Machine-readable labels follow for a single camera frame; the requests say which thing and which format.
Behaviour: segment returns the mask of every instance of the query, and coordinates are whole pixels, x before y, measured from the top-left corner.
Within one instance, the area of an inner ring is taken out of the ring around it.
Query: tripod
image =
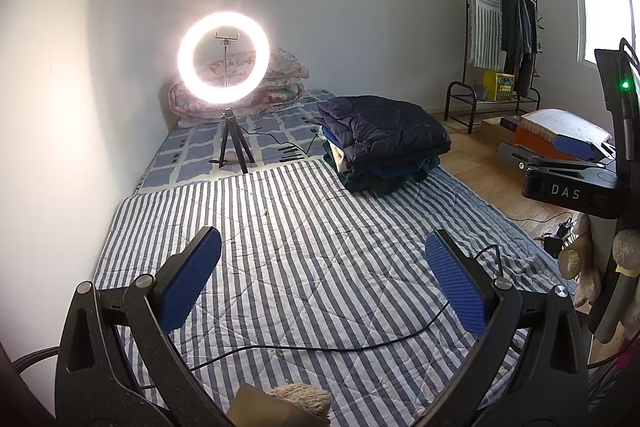
[[[234,38],[219,37],[218,32],[216,32],[216,39],[221,41],[220,44],[222,44],[225,49],[225,87],[228,87],[228,78],[226,76],[226,49],[231,45],[231,41],[237,41],[239,38],[240,34],[237,34],[237,36]],[[218,168],[222,169],[222,166],[225,164],[226,141],[229,135],[231,135],[231,141],[234,143],[234,149],[236,149],[236,156],[238,156],[238,161],[240,162],[242,173],[247,174],[247,172],[249,171],[246,168],[244,152],[246,152],[246,157],[249,160],[249,163],[255,163],[254,156],[251,154],[251,149],[249,149],[249,144],[246,142],[244,135],[242,134],[242,129],[236,121],[233,109],[227,107],[224,111],[221,111],[221,113],[223,118],[225,119],[225,128],[222,131],[222,144],[220,147],[220,159],[218,160]]]

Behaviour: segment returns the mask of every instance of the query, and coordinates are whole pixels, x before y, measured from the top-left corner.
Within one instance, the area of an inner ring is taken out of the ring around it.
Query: clothing rack
[[[537,11],[538,0],[530,0],[530,1],[536,4],[536,11]],[[444,110],[444,120],[447,121],[450,118],[451,120],[461,123],[462,125],[467,127],[467,133],[471,134],[471,131],[473,131],[473,128],[476,125],[480,125],[481,123],[481,122],[476,122],[476,116],[480,114],[496,114],[499,112],[505,112],[506,110],[504,108],[501,110],[500,106],[505,106],[505,105],[512,106],[513,104],[515,104],[515,114],[529,112],[522,109],[521,105],[529,105],[532,103],[536,104],[536,110],[538,110],[540,108],[541,99],[540,99],[540,92],[533,87],[533,77],[532,77],[529,90],[532,90],[536,94],[536,98],[531,98],[530,96],[520,96],[519,94],[517,94],[515,96],[512,96],[511,100],[495,100],[495,101],[494,100],[478,100],[478,97],[476,97],[476,92],[474,91],[473,87],[470,84],[466,83],[466,66],[467,66],[466,62],[467,62],[467,55],[469,51],[469,0],[465,0],[465,2],[466,2],[465,60],[464,60],[464,68],[462,71],[462,82],[455,80],[452,83],[450,83],[449,87],[447,88],[447,103],[445,105],[445,110]],[[536,66],[535,61],[536,61],[536,55],[534,55],[534,63],[533,63],[534,69]],[[464,92],[452,94],[451,92],[452,88],[456,86],[463,87],[463,89],[468,91],[468,94]],[[452,98],[470,105],[471,111],[464,112],[461,114],[456,114],[455,116],[452,114],[449,114],[449,107],[450,107],[450,102]],[[490,110],[478,112],[478,105],[481,105],[482,107],[488,107],[490,108]],[[467,121],[463,121],[457,118],[457,117],[464,118],[466,116],[468,116]]]

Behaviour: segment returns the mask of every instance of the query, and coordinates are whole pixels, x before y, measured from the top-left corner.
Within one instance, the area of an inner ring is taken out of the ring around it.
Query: floral pillow
[[[230,105],[236,116],[261,114],[290,107],[303,98],[305,87],[297,83],[280,87],[259,87],[246,97]],[[169,91],[169,107],[181,118],[196,118],[200,121],[220,120],[220,109],[215,104],[201,100],[191,94],[183,82],[175,84]]]
[[[226,70],[229,84],[238,83],[249,76],[255,64],[255,51],[230,54],[226,58]],[[212,81],[216,85],[220,78],[225,77],[225,60],[207,60],[200,64],[198,73],[210,72]],[[309,70],[300,64],[293,53],[280,48],[271,49],[269,67],[265,78],[309,78]]]

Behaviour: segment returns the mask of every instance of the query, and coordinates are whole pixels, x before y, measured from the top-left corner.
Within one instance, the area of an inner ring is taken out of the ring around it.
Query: stack of clothes
[[[228,85],[244,81],[254,68],[255,51],[230,54],[226,58]],[[225,61],[207,60],[196,66],[201,80],[216,87],[225,85]],[[293,54],[283,49],[271,50],[269,67],[260,85],[246,97],[233,102],[230,107],[236,116],[254,116],[292,107],[305,94],[302,82],[309,78],[309,70],[302,66]],[[180,117],[178,126],[193,127],[222,119],[213,104],[199,99],[177,79],[169,91],[169,107]]]
[[[318,105],[324,160],[350,192],[385,196],[423,181],[449,152],[446,129],[420,106],[380,96],[338,96]]]

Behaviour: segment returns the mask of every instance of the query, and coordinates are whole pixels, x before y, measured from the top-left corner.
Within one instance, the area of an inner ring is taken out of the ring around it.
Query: cardboard box
[[[236,427],[327,427],[328,418],[313,416],[297,405],[242,383],[229,410]]]
[[[486,120],[482,120],[480,124],[480,137],[496,149],[498,149],[498,145],[501,143],[511,143],[511,140],[515,136],[514,132],[500,125],[500,118],[500,116],[497,118],[487,118]]]

